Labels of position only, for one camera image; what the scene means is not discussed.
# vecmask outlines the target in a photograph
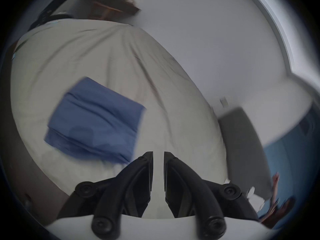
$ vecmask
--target white wall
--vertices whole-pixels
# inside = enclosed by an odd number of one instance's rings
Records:
[[[309,111],[311,96],[290,78],[258,92],[243,102],[263,146],[278,140]]]
[[[273,19],[286,46],[291,73],[320,93],[320,63],[309,34],[285,0],[258,0]]]

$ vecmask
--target person's hand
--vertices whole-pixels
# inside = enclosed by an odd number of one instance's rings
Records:
[[[277,205],[278,205],[278,203],[275,202],[275,203],[269,208],[269,210],[268,210],[268,212],[267,212],[267,215],[270,216],[271,214],[273,214],[274,211],[275,211],[275,209],[276,209],[276,207],[277,207]]]
[[[273,185],[277,185],[280,179],[280,174],[277,172],[276,174],[273,175],[272,180],[273,180]]]

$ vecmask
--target black screw knob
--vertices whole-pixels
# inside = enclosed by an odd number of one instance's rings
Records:
[[[220,238],[226,232],[226,222],[223,218],[213,218],[207,223],[207,233]]]
[[[110,219],[98,217],[92,220],[91,229],[96,234],[105,235],[113,230],[113,225]]]

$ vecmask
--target person's arm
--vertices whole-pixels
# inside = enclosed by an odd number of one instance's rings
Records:
[[[270,208],[271,206],[273,206],[276,202],[276,197],[277,197],[277,194],[278,194],[278,182],[279,182],[279,178],[280,178],[280,175],[279,173],[277,172],[276,174],[274,174],[274,176],[272,177],[272,180],[273,180],[273,186],[272,186],[272,197],[271,197],[271,200],[270,200]]]

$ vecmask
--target blue towel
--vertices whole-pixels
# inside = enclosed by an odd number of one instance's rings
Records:
[[[44,140],[75,158],[129,163],[143,110],[85,77],[62,98]]]

